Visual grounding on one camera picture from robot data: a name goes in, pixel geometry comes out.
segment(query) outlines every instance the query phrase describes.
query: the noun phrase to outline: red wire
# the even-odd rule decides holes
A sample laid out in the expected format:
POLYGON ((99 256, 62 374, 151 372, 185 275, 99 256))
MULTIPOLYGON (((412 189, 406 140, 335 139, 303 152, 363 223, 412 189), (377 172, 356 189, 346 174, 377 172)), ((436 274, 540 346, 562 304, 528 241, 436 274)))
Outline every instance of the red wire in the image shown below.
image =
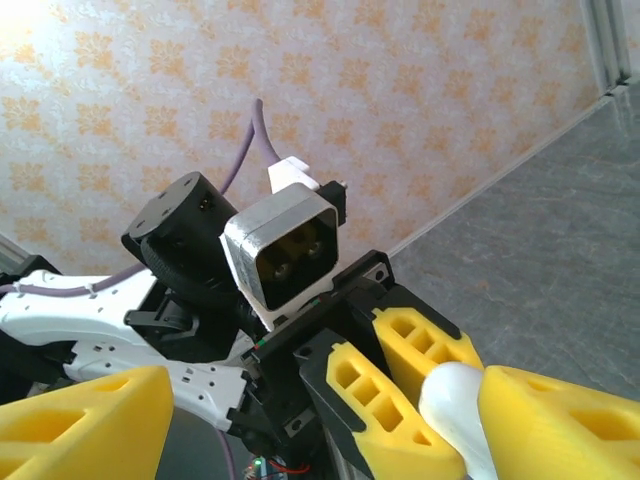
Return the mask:
POLYGON ((305 467, 302 467, 300 469, 294 470, 294 469, 290 469, 287 468, 283 465, 280 465, 278 462, 274 462, 273 460, 269 460, 269 463, 276 468, 277 470, 280 471, 280 473, 291 473, 291 474, 299 474, 299 473, 307 473, 309 470, 311 470, 311 465, 307 465, 305 467))

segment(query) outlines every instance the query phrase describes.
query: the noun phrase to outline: gray floor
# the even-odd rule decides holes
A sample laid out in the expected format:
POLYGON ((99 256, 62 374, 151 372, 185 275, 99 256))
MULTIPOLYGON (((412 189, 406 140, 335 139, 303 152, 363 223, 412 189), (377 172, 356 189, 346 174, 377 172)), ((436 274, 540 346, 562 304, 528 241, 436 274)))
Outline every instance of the gray floor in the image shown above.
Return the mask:
POLYGON ((640 84, 393 258, 502 364, 640 400, 640 84))

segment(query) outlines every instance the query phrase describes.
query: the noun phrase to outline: wall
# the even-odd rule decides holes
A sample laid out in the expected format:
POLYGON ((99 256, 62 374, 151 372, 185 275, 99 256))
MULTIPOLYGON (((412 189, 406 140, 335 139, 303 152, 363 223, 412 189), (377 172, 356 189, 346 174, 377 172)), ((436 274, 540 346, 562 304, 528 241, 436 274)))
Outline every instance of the wall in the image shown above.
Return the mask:
POLYGON ((631 73, 640 75, 640 2, 622 0, 622 14, 631 60, 631 73))
MULTIPOLYGON (((397 245, 598 96, 574 0, 15 5, 0 231, 67 272, 130 264, 119 234, 172 179, 220 184, 255 96, 282 156, 348 181, 346 260, 397 245)), ((252 152, 228 195, 242 208, 268 188, 252 152)))

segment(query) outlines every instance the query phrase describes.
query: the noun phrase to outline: white robot limb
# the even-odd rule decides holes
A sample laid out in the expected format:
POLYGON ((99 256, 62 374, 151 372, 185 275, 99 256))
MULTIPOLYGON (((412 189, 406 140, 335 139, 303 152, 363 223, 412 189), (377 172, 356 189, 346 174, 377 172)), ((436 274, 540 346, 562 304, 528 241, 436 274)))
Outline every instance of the white robot limb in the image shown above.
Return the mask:
MULTIPOLYGON (((95 284, 103 278, 40 270, 21 283, 64 289, 95 284)), ((162 365, 169 371, 176 406, 227 431, 231 426, 227 413, 238 407, 246 386, 243 369, 220 362, 167 360, 125 324, 126 313, 141 306, 155 281, 149 270, 143 270, 94 294, 60 298, 7 293, 0 300, 0 328, 30 346, 76 342, 73 359, 64 365, 64 371, 78 382, 138 366, 162 365)))

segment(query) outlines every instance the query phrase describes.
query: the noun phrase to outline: power connector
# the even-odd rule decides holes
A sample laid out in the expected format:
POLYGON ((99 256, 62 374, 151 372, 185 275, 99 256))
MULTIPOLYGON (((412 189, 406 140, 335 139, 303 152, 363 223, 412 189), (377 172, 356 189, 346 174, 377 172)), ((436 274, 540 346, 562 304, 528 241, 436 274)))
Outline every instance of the power connector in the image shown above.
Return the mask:
POLYGON ((309 175, 309 165, 296 157, 287 157, 269 166, 271 193, 279 192, 293 183, 302 183, 316 191, 320 184, 309 175))

